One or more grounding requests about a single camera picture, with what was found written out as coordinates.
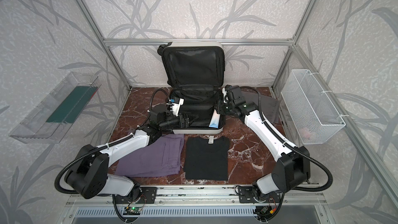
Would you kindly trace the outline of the white pink blue tube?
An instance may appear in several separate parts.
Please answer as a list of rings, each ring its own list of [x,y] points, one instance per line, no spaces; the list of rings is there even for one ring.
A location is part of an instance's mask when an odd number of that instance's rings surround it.
[[[210,128],[219,128],[219,122],[220,122],[220,114],[217,112],[214,112],[211,118],[211,121],[209,123]]]

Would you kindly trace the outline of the grey towel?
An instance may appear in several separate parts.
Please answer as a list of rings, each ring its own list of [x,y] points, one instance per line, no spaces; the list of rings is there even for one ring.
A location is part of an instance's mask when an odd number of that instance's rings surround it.
[[[243,96],[247,103],[258,105],[258,95],[255,92],[243,92]],[[261,111],[269,122],[279,123],[279,106],[279,100],[269,96],[261,96]]]

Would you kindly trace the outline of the purple trousers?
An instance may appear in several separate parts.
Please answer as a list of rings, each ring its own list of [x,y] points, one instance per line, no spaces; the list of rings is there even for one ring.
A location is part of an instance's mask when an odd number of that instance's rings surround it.
[[[183,134],[162,136],[153,144],[120,159],[115,175],[135,178],[178,174],[183,145]]]

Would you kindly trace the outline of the black t-shirt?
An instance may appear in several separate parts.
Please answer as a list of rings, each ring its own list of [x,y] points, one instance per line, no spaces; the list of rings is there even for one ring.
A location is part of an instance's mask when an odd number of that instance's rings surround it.
[[[210,141],[201,137],[187,140],[183,170],[187,180],[228,180],[230,140],[224,136]]]

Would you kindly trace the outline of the black and white suitcase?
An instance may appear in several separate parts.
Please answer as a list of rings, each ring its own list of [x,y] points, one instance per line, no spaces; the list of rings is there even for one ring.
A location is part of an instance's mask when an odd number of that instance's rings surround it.
[[[181,111],[198,114],[188,128],[175,128],[175,134],[221,133],[226,117],[220,116],[219,128],[209,123],[223,98],[222,86],[226,67],[223,46],[217,41],[173,41],[157,49],[171,86],[170,98],[184,99]]]

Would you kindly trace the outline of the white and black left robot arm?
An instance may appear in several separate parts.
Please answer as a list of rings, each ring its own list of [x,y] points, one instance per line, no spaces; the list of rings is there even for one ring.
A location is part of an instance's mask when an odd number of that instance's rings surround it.
[[[75,160],[66,165],[55,179],[55,189],[67,195],[119,195],[131,200],[138,198],[141,189],[125,176],[109,174],[108,169],[130,153],[156,142],[164,131],[188,128],[199,115],[181,111],[174,103],[160,105],[149,111],[143,125],[116,141],[101,146],[82,147]]]

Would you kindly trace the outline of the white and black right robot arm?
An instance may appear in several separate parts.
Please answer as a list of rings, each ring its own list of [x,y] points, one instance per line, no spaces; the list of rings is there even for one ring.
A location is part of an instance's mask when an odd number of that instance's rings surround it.
[[[310,161],[305,148],[294,151],[296,145],[287,140],[264,116],[256,103],[247,102],[239,86],[227,85],[222,89],[224,98],[217,112],[240,119],[271,152],[276,165],[273,171],[254,182],[257,197],[272,192],[288,192],[311,177]]]

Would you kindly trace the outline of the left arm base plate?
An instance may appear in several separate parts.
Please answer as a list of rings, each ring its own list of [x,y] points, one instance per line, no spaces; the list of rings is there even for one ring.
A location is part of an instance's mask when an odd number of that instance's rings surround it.
[[[139,193],[133,196],[116,195],[116,204],[154,204],[157,196],[157,187],[141,187]]]

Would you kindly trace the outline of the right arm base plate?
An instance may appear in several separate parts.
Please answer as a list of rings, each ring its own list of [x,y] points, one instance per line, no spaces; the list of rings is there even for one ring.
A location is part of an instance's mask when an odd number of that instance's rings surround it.
[[[277,204],[280,202],[280,194],[276,192],[271,192],[265,196],[257,196],[255,195],[255,191],[252,186],[240,186],[236,185],[234,187],[235,193],[238,195],[239,203],[253,203],[253,204]]]

